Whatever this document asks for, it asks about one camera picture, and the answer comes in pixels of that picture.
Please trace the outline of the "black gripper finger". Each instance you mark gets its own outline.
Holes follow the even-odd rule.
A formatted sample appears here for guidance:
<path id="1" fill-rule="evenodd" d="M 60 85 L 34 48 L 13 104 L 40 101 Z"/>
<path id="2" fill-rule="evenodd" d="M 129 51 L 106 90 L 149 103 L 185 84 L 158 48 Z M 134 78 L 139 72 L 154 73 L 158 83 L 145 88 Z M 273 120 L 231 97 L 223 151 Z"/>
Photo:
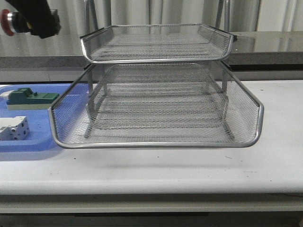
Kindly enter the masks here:
<path id="1" fill-rule="evenodd" d="M 31 26 L 31 35 L 45 39 L 58 35 L 61 30 L 57 9 L 51 9 L 46 0 L 8 0 Z"/>

